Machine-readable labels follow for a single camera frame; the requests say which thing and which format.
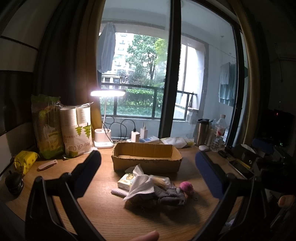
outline cardboard box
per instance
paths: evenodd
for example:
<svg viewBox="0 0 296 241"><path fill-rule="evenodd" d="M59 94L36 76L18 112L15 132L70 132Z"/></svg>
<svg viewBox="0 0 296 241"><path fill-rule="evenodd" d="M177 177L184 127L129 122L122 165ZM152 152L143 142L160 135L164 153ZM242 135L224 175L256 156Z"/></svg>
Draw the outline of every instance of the cardboard box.
<svg viewBox="0 0 296 241"><path fill-rule="evenodd" d="M172 145L119 142L112 154L115 171L141 164L145 174L177 172L182 156Z"/></svg>

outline wooden table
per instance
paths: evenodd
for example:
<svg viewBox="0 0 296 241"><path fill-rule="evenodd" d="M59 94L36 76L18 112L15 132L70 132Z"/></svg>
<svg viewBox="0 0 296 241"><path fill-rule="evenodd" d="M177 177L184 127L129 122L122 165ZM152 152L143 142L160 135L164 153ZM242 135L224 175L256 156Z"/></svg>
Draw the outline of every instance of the wooden table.
<svg viewBox="0 0 296 241"><path fill-rule="evenodd" d="M126 209L122 198L110 193L111 189L117 187L117 181L123 175L123 173L116 173L113 170L112 148L99 151L102 155L101 166L84 197L78 199L78 203L92 224L108 241L130 240L153 230L159 231L159 240L189 240L202 227L218 203L218 199L211 195L195 166L194 157L199 151L196 146L180 150L183 156L180 170L177 174L169 175L169 177L176 186L182 181L189 180L197 191L198 200L189 199L184 207L173 212L145 210L138 207ZM214 152L208 152L208 156L214 163L219 164L226 173L231 172L241 178L240 174L230 167L226 159ZM2 180L0 197L17 216L25 220L28 198L34 179L37 176L42 176L45 179L58 178L64 172L71 172L86 157L87 154L65 161L58 160L55 166L41 172L38 172L37 168L45 161L35 162L24 177L25 186L20 196L14 199ZM59 198L54 197L54 200L67 230L74 232ZM239 203L236 204L233 211L238 209Z"/></svg>

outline yellow tissue pack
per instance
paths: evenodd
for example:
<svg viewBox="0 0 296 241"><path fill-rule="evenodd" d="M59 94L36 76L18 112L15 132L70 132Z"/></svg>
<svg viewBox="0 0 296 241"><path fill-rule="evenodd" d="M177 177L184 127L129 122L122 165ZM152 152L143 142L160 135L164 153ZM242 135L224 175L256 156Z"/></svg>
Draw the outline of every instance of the yellow tissue pack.
<svg viewBox="0 0 296 241"><path fill-rule="evenodd" d="M26 175L33 163L37 160L39 155L33 151L21 151L15 156L14 165L15 169Z"/></svg>

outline pink ball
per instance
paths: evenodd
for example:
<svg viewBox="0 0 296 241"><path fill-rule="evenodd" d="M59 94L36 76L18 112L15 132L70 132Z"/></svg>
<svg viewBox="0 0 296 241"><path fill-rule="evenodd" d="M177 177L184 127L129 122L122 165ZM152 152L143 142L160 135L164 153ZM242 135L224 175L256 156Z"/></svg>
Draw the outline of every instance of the pink ball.
<svg viewBox="0 0 296 241"><path fill-rule="evenodd" d="M194 189L193 189L193 186L190 182L188 181L185 181L185 182L181 182L180 183L180 186L181 190L183 192L185 192L186 194L188 195L193 195L194 194Z"/></svg>

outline light blue cloth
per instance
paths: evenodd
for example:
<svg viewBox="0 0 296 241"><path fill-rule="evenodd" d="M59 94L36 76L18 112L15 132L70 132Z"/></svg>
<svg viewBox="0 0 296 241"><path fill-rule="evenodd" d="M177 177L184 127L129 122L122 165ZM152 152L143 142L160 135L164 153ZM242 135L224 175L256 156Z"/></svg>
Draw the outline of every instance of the light blue cloth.
<svg viewBox="0 0 296 241"><path fill-rule="evenodd" d="M96 64L101 73L112 69L112 62L115 53L115 32L113 23L106 23L98 41Z"/></svg>
<svg viewBox="0 0 296 241"><path fill-rule="evenodd" d="M236 93L236 72L236 64L228 62L221 66L219 102L232 107Z"/></svg>

